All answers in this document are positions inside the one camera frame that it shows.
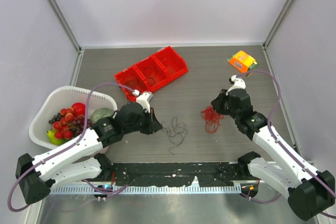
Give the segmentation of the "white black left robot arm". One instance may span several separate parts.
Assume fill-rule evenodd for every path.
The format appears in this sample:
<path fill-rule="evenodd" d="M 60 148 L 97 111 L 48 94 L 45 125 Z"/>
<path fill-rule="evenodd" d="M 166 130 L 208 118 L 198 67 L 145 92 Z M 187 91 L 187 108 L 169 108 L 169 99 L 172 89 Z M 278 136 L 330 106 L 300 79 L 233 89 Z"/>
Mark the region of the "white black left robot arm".
<path fill-rule="evenodd" d="M 112 163 L 100 150 L 119 142 L 126 134 L 150 135 L 162 129 L 153 108 L 129 102 L 111 116 L 101 118 L 83 135 L 34 157 L 28 153 L 17 161 L 16 179 L 26 204 L 34 204 L 51 190 L 83 179 L 107 181 Z"/>

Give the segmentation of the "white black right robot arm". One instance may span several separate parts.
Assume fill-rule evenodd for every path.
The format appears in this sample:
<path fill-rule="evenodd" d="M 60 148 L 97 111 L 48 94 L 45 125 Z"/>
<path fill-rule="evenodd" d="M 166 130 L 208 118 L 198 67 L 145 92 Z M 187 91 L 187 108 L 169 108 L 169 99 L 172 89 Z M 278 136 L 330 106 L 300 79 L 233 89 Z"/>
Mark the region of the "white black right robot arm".
<path fill-rule="evenodd" d="M 335 178 L 327 170 L 305 161 L 277 133 L 268 119 L 254 111 L 245 89 L 221 89 L 211 102 L 221 115 L 230 116 L 238 130 L 259 145 L 276 162 L 270 165 L 259 154 L 249 152 L 238 159 L 237 173 L 242 179 L 257 177 L 288 202 L 291 210 L 301 220 L 309 220 L 335 204 Z"/>

